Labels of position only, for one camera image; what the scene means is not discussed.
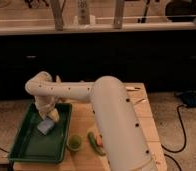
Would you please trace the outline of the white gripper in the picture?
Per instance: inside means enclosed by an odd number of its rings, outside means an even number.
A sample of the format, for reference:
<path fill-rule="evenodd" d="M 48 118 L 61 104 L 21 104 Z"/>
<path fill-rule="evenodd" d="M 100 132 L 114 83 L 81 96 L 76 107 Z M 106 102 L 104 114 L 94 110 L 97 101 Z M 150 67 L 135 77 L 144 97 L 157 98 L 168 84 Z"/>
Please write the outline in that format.
<path fill-rule="evenodd" d="M 36 96 L 35 106 L 41 117 L 48 117 L 54 122 L 58 122 L 60 117 L 55 108 L 55 98 L 53 96 Z"/>

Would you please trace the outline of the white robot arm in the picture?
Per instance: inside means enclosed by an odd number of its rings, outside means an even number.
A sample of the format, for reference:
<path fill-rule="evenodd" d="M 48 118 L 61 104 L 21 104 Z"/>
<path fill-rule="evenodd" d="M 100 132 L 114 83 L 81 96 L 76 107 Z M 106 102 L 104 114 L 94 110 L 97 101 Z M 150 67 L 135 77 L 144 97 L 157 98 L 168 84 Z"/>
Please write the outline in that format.
<path fill-rule="evenodd" d="M 25 84 L 25 90 L 47 96 L 91 103 L 111 171 L 158 171 L 125 85 L 103 76 L 95 82 L 46 81 L 40 72 Z"/>

